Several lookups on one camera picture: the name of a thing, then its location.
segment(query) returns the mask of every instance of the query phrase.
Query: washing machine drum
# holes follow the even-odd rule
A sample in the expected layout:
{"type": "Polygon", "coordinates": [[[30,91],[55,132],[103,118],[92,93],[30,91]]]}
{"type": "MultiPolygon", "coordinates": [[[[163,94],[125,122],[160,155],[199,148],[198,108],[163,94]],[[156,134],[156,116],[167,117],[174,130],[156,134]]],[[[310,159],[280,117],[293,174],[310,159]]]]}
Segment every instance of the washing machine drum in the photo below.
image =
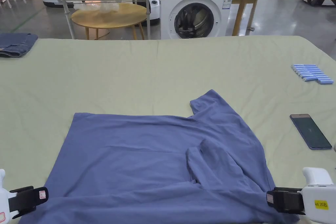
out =
{"type": "Polygon", "coordinates": [[[207,37],[213,24],[211,10],[201,3],[184,6],[175,17],[175,31],[182,39],[207,37]]]}

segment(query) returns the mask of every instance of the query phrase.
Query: bed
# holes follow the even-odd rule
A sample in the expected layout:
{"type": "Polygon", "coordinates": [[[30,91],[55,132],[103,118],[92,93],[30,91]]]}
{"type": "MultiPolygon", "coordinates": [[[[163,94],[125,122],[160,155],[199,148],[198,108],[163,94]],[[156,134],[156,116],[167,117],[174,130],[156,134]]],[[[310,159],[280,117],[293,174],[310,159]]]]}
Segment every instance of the bed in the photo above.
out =
{"type": "Polygon", "coordinates": [[[336,79],[336,62],[300,37],[39,39],[23,58],[0,58],[4,187],[44,185],[75,112],[188,117],[187,101],[209,89],[261,141],[276,185],[303,187],[303,167],[336,181],[335,151],[310,150],[289,118],[310,114],[334,145],[336,85],[304,82],[290,67],[301,63],[336,79]]]}

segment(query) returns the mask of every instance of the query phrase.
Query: blue t-shirt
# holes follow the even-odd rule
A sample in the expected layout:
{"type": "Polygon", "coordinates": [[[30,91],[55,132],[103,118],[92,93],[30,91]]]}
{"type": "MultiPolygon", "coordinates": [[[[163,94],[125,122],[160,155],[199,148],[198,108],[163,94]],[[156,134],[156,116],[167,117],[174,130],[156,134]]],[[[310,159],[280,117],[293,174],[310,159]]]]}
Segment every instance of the blue t-shirt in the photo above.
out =
{"type": "Polygon", "coordinates": [[[76,113],[45,186],[20,224],[293,223],[269,207],[263,147],[216,93],[188,118],[76,113]]]}

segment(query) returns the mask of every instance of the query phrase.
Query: yellow label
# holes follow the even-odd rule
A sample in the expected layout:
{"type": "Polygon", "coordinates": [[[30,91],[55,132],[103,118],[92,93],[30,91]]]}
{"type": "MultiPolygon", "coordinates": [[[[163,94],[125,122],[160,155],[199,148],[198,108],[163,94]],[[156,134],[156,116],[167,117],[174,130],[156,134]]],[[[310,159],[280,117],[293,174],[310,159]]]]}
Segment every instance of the yellow label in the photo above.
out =
{"type": "Polygon", "coordinates": [[[329,210],[328,202],[326,202],[325,200],[316,200],[315,207],[321,210],[329,210]]]}

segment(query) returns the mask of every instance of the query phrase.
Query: wooden tabletop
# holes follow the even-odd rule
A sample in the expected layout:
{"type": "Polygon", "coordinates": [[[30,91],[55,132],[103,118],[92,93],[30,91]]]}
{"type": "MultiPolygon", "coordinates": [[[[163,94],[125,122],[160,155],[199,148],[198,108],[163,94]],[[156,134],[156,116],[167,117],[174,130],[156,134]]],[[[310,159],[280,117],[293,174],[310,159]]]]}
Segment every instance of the wooden tabletop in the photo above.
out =
{"type": "Polygon", "coordinates": [[[132,3],[118,3],[119,10],[108,13],[78,10],[71,15],[74,23],[89,28],[110,29],[133,26],[146,19],[146,8],[132,3]]]}

